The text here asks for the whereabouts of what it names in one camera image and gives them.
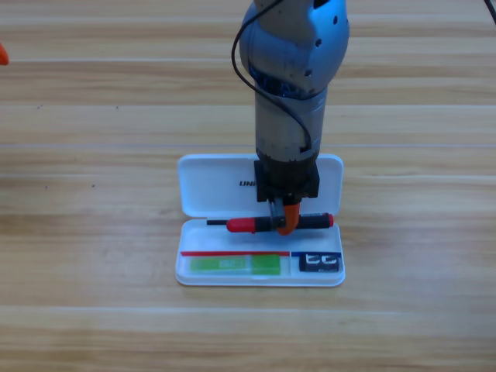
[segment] green label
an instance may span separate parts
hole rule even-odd
[[[194,272],[242,270],[245,268],[246,258],[244,256],[202,257],[191,260],[191,271]]]

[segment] black cable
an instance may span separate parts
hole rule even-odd
[[[484,0],[484,2],[486,3],[487,8],[489,9],[489,13],[493,17],[494,23],[496,23],[496,10],[494,10],[493,3],[491,2],[491,0]]]
[[[261,89],[257,88],[255,85],[251,84],[244,76],[241,74],[241,72],[238,69],[238,66],[236,64],[236,47],[238,45],[239,39],[241,39],[241,36],[243,35],[243,32],[245,29],[251,25],[253,22],[255,22],[257,19],[259,19],[261,16],[269,12],[271,9],[275,8],[277,5],[281,4],[284,0],[276,0],[269,6],[267,6],[264,10],[261,12],[258,12],[255,16],[252,18],[248,19],[242,26],[241,29],[239,29],[238,34],[236,35],[236,38],[234,39],[234,43],[232,45],[232,50],[231,50],[231,61],[232,61],[232,67],[234,67],[234,72],[236,72],[236,75],[245,83],[248,85],[250,88],[252,88],[257,94],[261,95],[264,97],[266,100],[269,102],[273,103],[276,105],[279,109],[281,109],[283,112],[286,112],[290,117],[292,117],[301,127],[303,130],[303,133],[305,135],[305,147],[302,147],[300,149],[300,152],[304,153],[305,151],[308,151],[312,148],[312,138],[310,136],[310,132],[308,131],[306,125],[303,123],[301,118],[293,112],[289,107],[287,107],[284,103],[278,101],[277,99],[272,99],[270,96],[265,94],[264,91]]]

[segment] red stripe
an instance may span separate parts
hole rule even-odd
[[[260,252],[260,251],[205,251],[205,252],[195,252],[195,251],[185,251],[181,252],[183,257],[214,257],[214,256],[267,256],[277,254],[281,257],[289,257],[289,252]]]

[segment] open case lid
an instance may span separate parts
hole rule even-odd
[[[269,214],[267,203],[257,202],[255,154],[195,154],[178,163],[181,203],[190,217],[210,219],[257,217]],[[317,198],[301,202],[301,214],[337,215],[343,184],[343,161],[335,155],[317,159],[320,189]]]

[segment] gray metal cylinder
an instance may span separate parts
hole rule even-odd
[[[271,96],[283,102],[306,125],[312,138],[312,148],[301,153],[305,147],[305,135],[299,124],[273,103],[256,95],[256,142],[257,151],[277,161],[300,161],[312,157],[320,150],[327,88],[305,101]]]

